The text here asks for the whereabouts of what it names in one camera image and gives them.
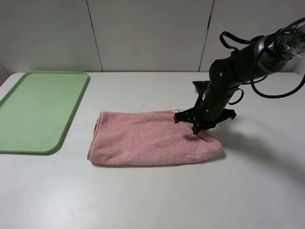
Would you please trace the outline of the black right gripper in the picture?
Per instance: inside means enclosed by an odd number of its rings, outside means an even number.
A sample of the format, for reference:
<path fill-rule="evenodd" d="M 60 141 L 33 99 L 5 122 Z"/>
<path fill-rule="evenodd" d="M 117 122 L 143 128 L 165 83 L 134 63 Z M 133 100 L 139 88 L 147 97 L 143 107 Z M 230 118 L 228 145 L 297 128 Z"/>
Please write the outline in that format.
<path fill-rule="evenodd" d="M 209 126 L 214 126 L 227 119 L 234 119 L 236 113 L 234 110 L 223 109 L 220 113 L 213 111 L 196 111 L 194 108 L 176 113 L 174 115 L 175 123 L 187 122 L 193 124 L 192 131 L 194 135 L 197 135 L 200 131 L 206 131 L 210 129 Z"/>

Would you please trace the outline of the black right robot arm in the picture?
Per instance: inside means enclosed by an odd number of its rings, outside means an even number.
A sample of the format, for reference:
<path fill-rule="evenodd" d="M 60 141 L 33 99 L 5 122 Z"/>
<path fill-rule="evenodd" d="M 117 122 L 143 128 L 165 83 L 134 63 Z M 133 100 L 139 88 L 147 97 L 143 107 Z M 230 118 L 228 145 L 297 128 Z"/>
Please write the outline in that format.
<path fill-rule="evenodd" d="M 262 37 L 257 42 L 232 52 L 230 57 L 214 61 L 209 70 L 209 80 L 193 82 L 198 93 L 194 107 L 175 114 L 175 123 L 193 124 L 193 133 L 196 135 L 229 118 L 234 119 L 235 111 L 225 107 L 239 86 L 250 82 L 251 76 L 259 79 L 281 71 L 294 56 L 284 51 L 282 45 L 271 44 L 258 63 L 255 63 L 269 39 L 270 36 Z"/>

